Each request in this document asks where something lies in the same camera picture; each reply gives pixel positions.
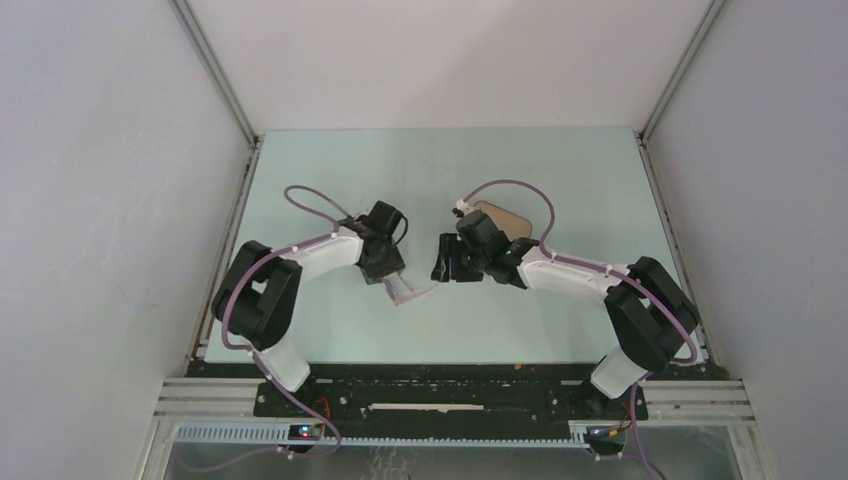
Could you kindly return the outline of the pink transparent sunglasses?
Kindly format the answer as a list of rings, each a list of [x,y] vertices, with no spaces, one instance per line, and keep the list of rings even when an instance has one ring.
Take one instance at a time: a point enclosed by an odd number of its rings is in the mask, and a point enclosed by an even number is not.
[[[437,286],[430,282],[419,285],[407,280],[402,274],[394,273],[382,280],[382,285],[395,306],[400,306],[429,294]]]

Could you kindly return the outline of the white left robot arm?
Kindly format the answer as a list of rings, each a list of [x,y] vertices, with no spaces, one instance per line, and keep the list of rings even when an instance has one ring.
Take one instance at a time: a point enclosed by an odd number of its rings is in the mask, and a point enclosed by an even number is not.
[[[368,285],[386,282],[405,269],[398,243],[408,227],[400,210],[378,201],[317,237],[276,249],[248,241],[236,252],[210,310],[224,347],[246,353],[280,387],[277,402],[290,415],[304,416],[316,403],[305,382],[310,366],[289,335],[300,287],[346,267],[357,267]]]

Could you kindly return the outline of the black glasses case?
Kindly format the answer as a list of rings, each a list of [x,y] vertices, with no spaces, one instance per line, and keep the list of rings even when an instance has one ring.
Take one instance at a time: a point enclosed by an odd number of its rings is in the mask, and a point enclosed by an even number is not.
[[[518,214],[486,201],[478,201],[474,206],[484,212],[503,231],[507,239],[530,238],[533,233],[532,222]]]

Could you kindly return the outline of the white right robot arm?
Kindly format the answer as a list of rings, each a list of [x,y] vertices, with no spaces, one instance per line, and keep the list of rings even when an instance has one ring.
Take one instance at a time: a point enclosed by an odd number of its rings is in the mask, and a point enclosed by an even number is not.
[[[583,408],[596,418],[616,411],[633,384],[673,363],[698,359],[693,333],[699,312],[652,257],[608,264],[556,254],[539,240],[509,238],[489,215],[474,210],[459,217],[455,232],[440,235],[431,277],[440,283],[490,278],[522,290],[599,301],[618,344],[594,367],[581,392]]]

